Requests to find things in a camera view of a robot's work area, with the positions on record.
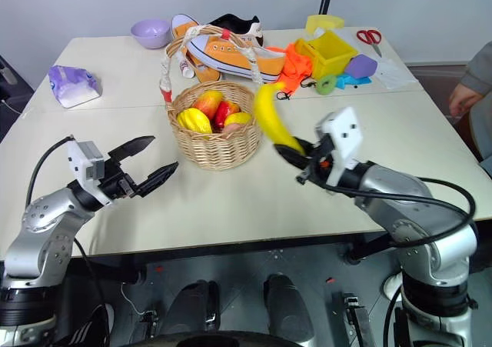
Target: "orange cloth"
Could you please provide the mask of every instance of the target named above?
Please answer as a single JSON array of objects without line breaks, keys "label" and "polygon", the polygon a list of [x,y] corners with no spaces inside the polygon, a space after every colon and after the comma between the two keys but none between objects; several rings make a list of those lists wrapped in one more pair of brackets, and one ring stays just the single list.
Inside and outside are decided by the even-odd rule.
[{"label": "orange cloth", "polygon": [[282,73],[279,82],[285,83],[285,88],[282,89],[288,95],[293,94],[302,80],[313,72],[313,64],[307,56],[299,55],[294,48],[294,43],[287,46],[286,49],[277,47],[267,47],[271,51],[283,52],[285,54],[285,65],[282,68]]}]

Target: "purple bowl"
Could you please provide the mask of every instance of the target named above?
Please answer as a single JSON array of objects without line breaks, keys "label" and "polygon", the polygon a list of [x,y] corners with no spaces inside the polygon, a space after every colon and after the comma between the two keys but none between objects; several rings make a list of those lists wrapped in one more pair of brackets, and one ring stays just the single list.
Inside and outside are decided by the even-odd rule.
[{"label": "purple bowl", "polygon": [[171,24],[166,20],[150,18],[134,24],[130,32],[138,43],[146,48],[154,49],[164,47],[171,41],[170,27]]}]

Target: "green ring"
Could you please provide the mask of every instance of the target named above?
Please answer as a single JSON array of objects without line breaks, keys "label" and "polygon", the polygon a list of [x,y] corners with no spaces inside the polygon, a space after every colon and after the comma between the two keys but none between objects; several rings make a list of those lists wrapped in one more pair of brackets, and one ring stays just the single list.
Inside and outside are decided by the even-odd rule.
[{"label": "green ring", "polygon": [[317,81],[316,92],[318,92],[320,95],[328,95],[335,89],[336,84],[336,75],[326,75]]}]

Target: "person's hand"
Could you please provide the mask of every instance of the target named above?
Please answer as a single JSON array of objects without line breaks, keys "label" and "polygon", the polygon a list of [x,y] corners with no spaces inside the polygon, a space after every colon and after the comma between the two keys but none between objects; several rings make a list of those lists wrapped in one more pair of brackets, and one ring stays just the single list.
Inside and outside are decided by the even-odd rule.
[{"label": "person's hand", "polygon": [[458,84],[448,100],[451,116],[456,118],[457,116],[470,111],[471,106],[476,104],[482,98],[483,96],[480,93],[475,92],[473,89],[469,89],[461,83]]}]

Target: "purple sponge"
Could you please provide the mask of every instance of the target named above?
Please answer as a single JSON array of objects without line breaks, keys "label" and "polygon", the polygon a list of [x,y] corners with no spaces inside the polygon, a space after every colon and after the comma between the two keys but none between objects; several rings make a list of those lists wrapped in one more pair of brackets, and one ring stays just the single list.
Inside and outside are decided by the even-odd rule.
[{"label": "purple sponge", "polygon": [[357,55],[348,63],[345,74],[349,74],[355,79],[372,76],[376,72],[377,62],[366,55]]}]

